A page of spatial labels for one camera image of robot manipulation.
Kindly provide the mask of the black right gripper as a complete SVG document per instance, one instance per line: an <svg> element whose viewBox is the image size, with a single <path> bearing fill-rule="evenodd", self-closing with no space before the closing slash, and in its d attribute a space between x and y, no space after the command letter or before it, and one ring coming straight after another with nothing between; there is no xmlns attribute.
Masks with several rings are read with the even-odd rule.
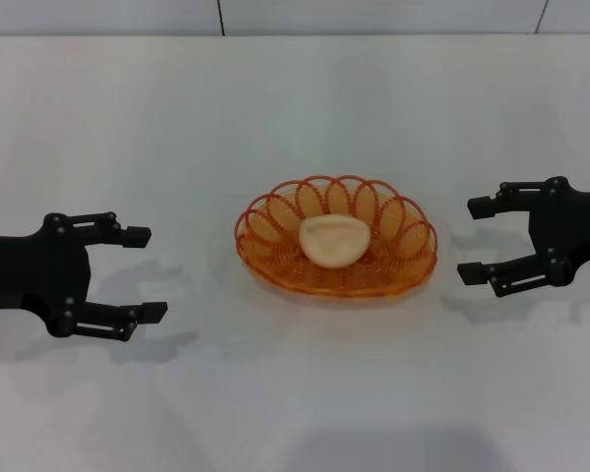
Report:
<svg viewBox="0 0 590 472"><path fill-rule="evenodd" d="M536 255L501 263L459 264L457 271L465 285L490 284L497 297L566 286L590 261L590 192L572 188L562 176L545 182L502 182L493 197L472 198L467 207L474 219L526 212Z"/></svg>

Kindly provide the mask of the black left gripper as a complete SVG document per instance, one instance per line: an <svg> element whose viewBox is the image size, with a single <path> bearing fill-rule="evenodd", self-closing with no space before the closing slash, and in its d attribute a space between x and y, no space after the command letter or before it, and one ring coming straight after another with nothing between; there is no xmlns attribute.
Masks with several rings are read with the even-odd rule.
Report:
<svg viewBox="0 0 590 472"><path fill-rule="evenodd" d="M148 227L123 228L113 211L72 217L50 213L31 235L0 236L0 310L31 312L55 337L127 342L139 325L159 324L168 305L85 303L90 282L85 245L145 248L150 237Z"/></svg>

